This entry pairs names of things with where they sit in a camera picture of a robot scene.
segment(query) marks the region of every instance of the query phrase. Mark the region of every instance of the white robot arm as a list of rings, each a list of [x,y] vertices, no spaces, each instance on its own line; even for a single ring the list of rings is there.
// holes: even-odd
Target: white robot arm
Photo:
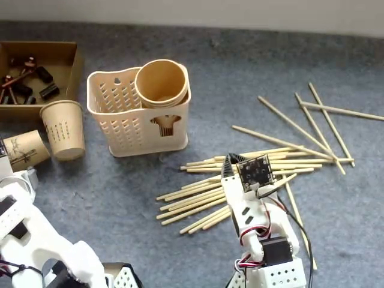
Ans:
[[[304,288],[307,284],[304,268],[296,256],[299,241],[285,207],[276,198],[268,157],[244,161],[233,155],[227,163],[230,167],[227,173],[224,164],[221,184],[237,236],[246,252],[235,262],[236,272],[227,287]],[[236,157],[238,174],[232,173],[231,167]]]
[[[72,244],[60,236],[41,211],[33,205],[32,185],[23,173],[3,178],[0,183],[0,254],[12,275],[15,288],[44,287],[41,271],[49,259],[62,261],[72,276],[90,288],[107,288],[104,268],[85,242]]]
[[[105,274],[87,243],[72,244],[57,233],[33,204],[34,171],[13,173],[0,138],[0,276],[11,277],[14,288],[141,288],[129,264]],[[43,280],[41,270],[50,259],[58,263]]]

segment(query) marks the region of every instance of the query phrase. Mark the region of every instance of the paper cup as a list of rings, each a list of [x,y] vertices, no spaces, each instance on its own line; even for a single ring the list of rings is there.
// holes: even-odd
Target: paper cup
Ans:
[[[183,68],[167,59],[145,64],[137,72],[134,83],[143,106],[147,108],[173,107],[183,100],[188,91]]]
[[[35,166],[50,158],[37,130],[4,139],[13,172]]]
[[[81,157],[85,152],[82,108],[78,102],[52,102],[40,110],[54,156],[60,161]]]

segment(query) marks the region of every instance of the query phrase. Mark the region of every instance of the open cardboard box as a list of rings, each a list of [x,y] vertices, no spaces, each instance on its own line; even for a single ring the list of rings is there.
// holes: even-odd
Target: open cardboard box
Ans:
[[[83,59],[72,42],[0,42],[0,77],[19,75],[23,67],[11,67],[11,58],[27,58],[34,56],[38,66],[43,66],[52,76],[53,82],[60,89],[60,94],[48,101],[43,101],[39,92],[48,85],[35,74],[21,81],[34,91],[36,104],[33,105],[0,105],[0,121],[36,121],[44,105],[59,100],[76,100],[77,90],[83,67]],[[17,96],[19,103],[25,98]]]

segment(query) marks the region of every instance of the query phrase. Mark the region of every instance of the gray carpet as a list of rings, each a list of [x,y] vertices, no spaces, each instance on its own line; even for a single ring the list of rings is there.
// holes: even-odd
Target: gray carpet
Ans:
[[[384,115],[384,42],[358,37],[195,28],[154,28],[61,23],[0,23],[1,40],[76,41],[85,57],[79,101],[86,107],[86,77],[152,59],[187,66],[193,99],[190,142],[183,151],[113,158],[102,132],[84,113],[86,156],[38,166],[35,204],[57,231],[89,243],[102,261],[131,262],[146,287],[224,287],[241,255],[232,222],[208,232],[178,231],[206,212],[162,227],[155,197],[207,177],[177,171],[180,164],[275,146],[231,129],[232,124],[314,147],[256,100],[264,95],[311,130],[293,93],[314,101]],[[330,145],[343,157],[323,116],[313,112]],[[314,287],[384,287],[384,125],[332,115],[356,168],[345,165],[296,178],[292,190],[319,266]],[[2,124],[4,137],[36,128]],[[280,192],[286,199],[285,191]],[[308,259],[302,246],[305,267]],[[10,282],[0,279],[2,287]]]

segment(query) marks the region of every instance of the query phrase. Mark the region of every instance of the beige plastic basket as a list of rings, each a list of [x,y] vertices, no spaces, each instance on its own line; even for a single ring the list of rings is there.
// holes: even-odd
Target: beige plastic basket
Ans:
[[[115,157],[180,150],[188,144],[187,124],[191,89],[171,108],[143,109],[134,79],[140,67],[122,71],[96,71],[87,80],[87,108],[99,123]],[[164,116],[173,125],[164,125]],[[160,119],[163,126],[157,124]]]

